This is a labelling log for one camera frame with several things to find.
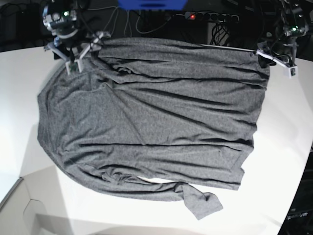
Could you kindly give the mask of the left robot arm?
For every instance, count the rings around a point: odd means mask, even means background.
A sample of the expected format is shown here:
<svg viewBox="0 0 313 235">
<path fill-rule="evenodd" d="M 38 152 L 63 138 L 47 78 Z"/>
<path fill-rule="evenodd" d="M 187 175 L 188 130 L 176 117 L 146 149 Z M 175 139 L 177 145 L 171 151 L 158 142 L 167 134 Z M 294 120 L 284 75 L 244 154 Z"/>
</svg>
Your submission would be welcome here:
<svg viewBox="0 0 313 235">
<path fill-rule="evenodd" d="M 313 33 L 313 24 L 308 23 L 299 0 L 274 0 L 277 20 L 271 37 L 257 44 L 256 54 L 273 65 L 283 68 L 284 76 L 298 76 L 295 63 L 299 44 L 297 39 Z"/>
</svg>

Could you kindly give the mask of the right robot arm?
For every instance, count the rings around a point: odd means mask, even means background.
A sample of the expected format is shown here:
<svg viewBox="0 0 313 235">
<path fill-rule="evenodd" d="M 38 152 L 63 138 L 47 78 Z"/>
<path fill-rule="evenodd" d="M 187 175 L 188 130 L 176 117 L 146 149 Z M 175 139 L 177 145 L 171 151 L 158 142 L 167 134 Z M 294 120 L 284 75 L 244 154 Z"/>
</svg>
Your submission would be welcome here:
<svg viewBox="0 0 313 235">
<path fill-rule="evenodd" d="M 55 60 L 64 61 L 68 75 L 81 73 L 83 58 L 89 52 L 99 51 L 104 40 L 111 37 L 109 32 L 95 31 L 88 24 L 83 13 L 90 3 L 90 0 L 49 0 L 43 8 L 43 25 L 53 36 L 44 50 L 52 51 Z"/>
</svg>

